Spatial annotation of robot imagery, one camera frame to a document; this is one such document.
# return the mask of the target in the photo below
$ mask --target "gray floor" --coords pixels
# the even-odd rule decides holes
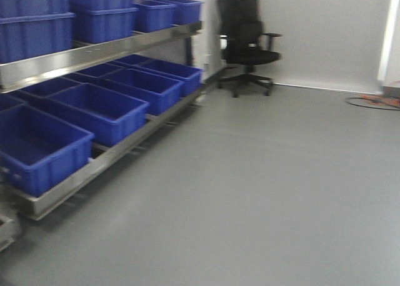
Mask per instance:
[[[398,286],[397,112],[212,91],[0,254],[15,286]]]

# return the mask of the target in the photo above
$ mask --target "black office chair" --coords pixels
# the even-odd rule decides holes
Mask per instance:
[[[254,83],[265,88],[265,96],[269,96],[274,87],[274,81],[270,77],[252,75],[255,66],[277,61],[281,58],[280,53],[273,51],[275,37],[282,35],[277,33],[263,33],[261,21],[241,21],[232,22],[233,15],[226,14],[226,0],[217,0],[217,6],[221,16],[221,38],[227,40],[227,46],[222,52],[222,58],[227,64],[239,64],[244,66],[244,74],[220,79],[218,88],[223,87],[223,82],[237,81],[237,86],[233,89],[233,97],[239,97],[240,86]],[[267,36],[267,50],[262,50],[259,45],[261,36]]]

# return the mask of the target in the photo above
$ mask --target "metal shelf frame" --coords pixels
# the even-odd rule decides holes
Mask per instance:
[[[189,38],[196,35],[201,28],[202,22],[195,22],[156,32],[133,35],[128,38],[101,44],[77,42],[74,44],[77,47],[76,49],[0,64],[0,95],[71,72],[129,56],[135,52],[143,51],[160,44]],[[1,181],[0,187],[2,185],[5,186],[9,202],[13,203],[13,208],[20,214],[33,220],[41,220],[138,146],[144,139],[156,132],[176,114],[192,104],[205,88],[206,85],[202,84],[199,89],[195,90],[189,96],[183,97],[177,104],[173,105],[160,116],[149,116],[147,118],[148,121],[141,129],[113,147],[103,147],[102,154],[40,197],[32,197]],[[0,236],[2,232],[7,234],[3,235],[3,238],[10,240],[6,245],[9,245],[13,239],[9,237],[11,224],[10,221],[4,222],[2,230],[0,230]]]
[[[112,166],[120,158],[137,147],[144,139],[156,132],[166,122],[192,104],[204,91],[207,85],[202,84],[199,89],[187,97],[183,97],[177,104],[173,105],[160,116],[151,116],[150,120],[138,131],[125,138],[120,143],[106,150],[93,159],[89,164],[70,175],[66,180],[53,187],[40,197],[32,197],[20,190],[7,186],[10,198],[15,208],[23,215],[33,219],[41,220],[72,197],[85,185],[90,183],[98,175]]]
[[[75,43],[76,49],[0,64],[0,94],[188,38],[201,27],[202,22],[194,22],[100,44]]]

